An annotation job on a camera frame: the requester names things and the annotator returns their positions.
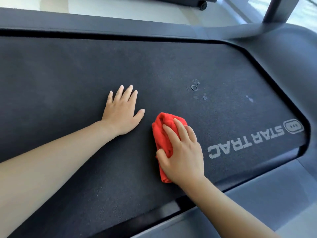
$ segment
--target person's left hand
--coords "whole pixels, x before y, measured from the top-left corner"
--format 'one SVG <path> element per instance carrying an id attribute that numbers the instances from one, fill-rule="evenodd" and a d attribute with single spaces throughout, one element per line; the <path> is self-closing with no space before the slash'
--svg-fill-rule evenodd
<path id="1" fill-rule="evenodd" d="M 138 91 L 135 90 L 131 95 L 132 90 L 133 86 L 130 85 L 124 94 L 122 94 L 123 85 L 121 85 L 114 99 L 112 91 L 108 95 L 101 121 L 105 121 L 109 128 L 113 130 L 115 136 L 130 132 L 140 123 L 144 116 L 144 109 L 141 109 L 133 116 Z"/>

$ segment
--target hand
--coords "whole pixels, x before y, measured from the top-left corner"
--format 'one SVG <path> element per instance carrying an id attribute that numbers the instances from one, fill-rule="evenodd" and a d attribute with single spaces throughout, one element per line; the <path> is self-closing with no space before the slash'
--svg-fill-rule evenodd
<path id="1" fill-rule="evenodd" d="M 168 178 L 185 189 L 204 180 L 204 156 L 193 129 L 177 119 L 174 119 L 174 123 L 180 139 L 170 127 L 163 124 L 173 146 L 173 155 L 168 159 L 163 149 L 159 149 L 156 154 Z"/>
<path id="2" fill-rule="evenodd" d="M 123 85 L 120 86 L 113 99 L 113 92 L 108 95 L 107 104 L 101 121 L 104 121 L 114 131 L 115 136 L 124 135 L 137 127 L 144 116 L 145 110 L 141 109 L 135 116 L 134 109 L 137 101 L 138 91 L 131 95 L 133 86 L 130 85 L 123 92 Z"/>

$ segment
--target red towel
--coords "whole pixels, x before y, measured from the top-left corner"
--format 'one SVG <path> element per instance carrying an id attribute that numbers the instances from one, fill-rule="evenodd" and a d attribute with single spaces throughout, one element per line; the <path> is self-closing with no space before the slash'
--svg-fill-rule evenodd
<path id="1" fill-rule="evenodd" d="M 153 129 L 153 135 L 154 135 L 154 140 L 156 143 L 156 148 L 157 150 L 159 149 L 164 149 L 166 156 L 170 158 L 173 155 L 173 147 L 172 144 L 168 138 L 168 135 L 165 133 L 163 129 L 163 124 L 167 125 L 170 127 L 179 137 L 177 127 L 173 121 L 174 118 L 177 118 L 183 125 L 187 125 L 186 121 L 181 118 L 177 117 L 172 114 L 165 114 L 165 113 L 160 113 L 157 117 L 155 122 L 152 124 L 152 129 Z M 164 183 L 171 183 L 172 181 L 166 176 L 164 171 L 162 170 L 160 164 L 159 164 L 159 172 L 161 174 L 161 180 Z"/>

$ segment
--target person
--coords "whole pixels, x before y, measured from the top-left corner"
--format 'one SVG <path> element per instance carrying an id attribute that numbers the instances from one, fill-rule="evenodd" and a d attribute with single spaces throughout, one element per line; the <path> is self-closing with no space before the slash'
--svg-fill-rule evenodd
<path id="1" fill-rule="evenodd" d="M 137 90 L 120 86 L 109 93 L 101 121 L 0 163 L 0 237 L 9 236 L 45 203 L 103 145 L 134 129 L 144 116 L 134 116 Z M 169 179 L 180 186 L 202 210 L 222 238 L 277 237 L 204 176 L 200 144 L 190 126 L 174 120 L 179 136 L 164 125 L 173 155 L 157 151 Z"/>

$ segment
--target finger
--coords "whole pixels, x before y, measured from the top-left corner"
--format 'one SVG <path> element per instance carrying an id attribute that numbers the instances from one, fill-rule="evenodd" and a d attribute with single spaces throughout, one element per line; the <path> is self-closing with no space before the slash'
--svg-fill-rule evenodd
<path id="1" fill-rule="evenodd" d="M 135 91 L 132 93 L 132 95 L 131 95 L 131 97 L 130 97 L 130 99 L 129 99 L 129 102 L 132 103 L 134 106 L 135 106 L 135 104 L 136 104 L 136 102 L 137 102 L 137 96 L 138 96 L 138 91 L 135 90 Z"/>
<path id="2" fill-rule="evenodd" d="M 173 148 L 176 147 L 180 143 L 180 139 L 178 138 L 177 134 L 165 124 L 163 124 L 163 129 L 168 135 Z"/>
<path id="3" fill-rule="evenodd" d="M 141 119 L 144 117 L 145 109 L 139 110 L 137 114 L 133 117 L 134 128 L 138 126 Z"/>
<path id="4" fill-rule="evenodd" d="M 113 97 L 113 92 L 110 91 L 110 93 L 108 95 L 107 103 L 112 103 L 112 97 Z"/>
<path id="5" fill-rule="evenodd" d="M 164 170 L 165 167 L 167 167 L 169 165 L 169 160 L 168 160 L 168 157 L 166 156 L 164 149 L 162 149 L 162 148 L 159 149 L 156 152 L 156 156 L 158 157 L 158 161 L 161 165 L 161 168 Z"/>
<path id="6" fill-rule="evenodd" d="M 130 96 L 131 96 L 131 93 L 132 93 L 132 90 L 133 90 L 133 85 L 130 85 L 126 91 L 124 92 L 124 94 L 122 95 L 122 98 L 121 100 L 125 101 L 125 102 L 128 102 Z"/>
<path id="7" fill-rule="evenodd" d="M 178 133 L 180 136 L 180 140 L 181 141 L 188 141 L 189 137 L 188 137 L 188 133 L 187 133 L 184 125 L 176 118 L 174 118 L 173 121 L 177 127 L 177 130 L 178 130 Z"/>
<path id="8" fill-rule="evenodd" d="M 123 85 L 121 85 L 120 88 L 118 89 L 113 101 L 119 101 L 121 99 L 122 92 L 123 92 Z"/>
<path id="9" fill-rule="evenodd" d="M 194 130 L 188 125 L 185 125 L 184 127 L 185 127 L 185 129 L 186 129 L 186 131 L 188 133 L 189 139 L 193 143 L 196 143 L 197 142 L 197 137 L 196 137 L 196 134 L 195 134 Z"/>

